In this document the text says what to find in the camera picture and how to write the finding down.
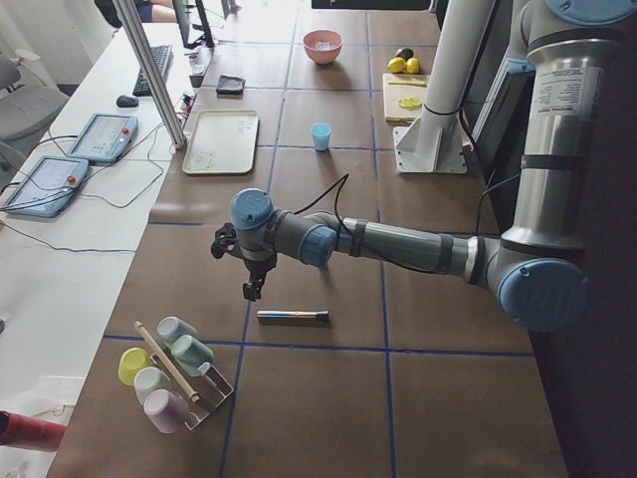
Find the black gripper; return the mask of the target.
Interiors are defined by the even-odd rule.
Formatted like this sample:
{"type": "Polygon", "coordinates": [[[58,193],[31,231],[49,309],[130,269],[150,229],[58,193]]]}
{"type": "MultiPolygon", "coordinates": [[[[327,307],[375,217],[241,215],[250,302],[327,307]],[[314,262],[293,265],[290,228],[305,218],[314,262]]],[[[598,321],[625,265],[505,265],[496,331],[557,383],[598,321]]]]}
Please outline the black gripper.
{"type": "Polygon", "coordinates": [[[249,279],[243,284],[243,295],[248,301],[262,299],[262,289],[267,274],[276,268],[278,255],[274,251],[248,251],[244,263],[249,271],[249,279]]]}

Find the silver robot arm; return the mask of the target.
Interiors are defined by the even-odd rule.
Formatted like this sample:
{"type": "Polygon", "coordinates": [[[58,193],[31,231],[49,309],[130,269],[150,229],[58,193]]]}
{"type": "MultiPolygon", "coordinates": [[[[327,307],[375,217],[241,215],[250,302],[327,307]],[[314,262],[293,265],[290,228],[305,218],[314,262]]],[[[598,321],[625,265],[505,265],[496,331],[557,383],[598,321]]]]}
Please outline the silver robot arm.
{"type": "Polygon", "coordinates": [[[280,255],[323,267],[333,252],[418,273],[454,275],[490,290],[505,313],[535,332],[582,317],[590,284],[574,219],[603,75],[636,12],[632,1],[518,1],[508,62],[534,75],[513,225],[499,238],[456,238],[337,213],[274,206],[251,188],[231,202],[214,257],[229,254],[249,271],[244,297],[257,301],[280,255]]]}

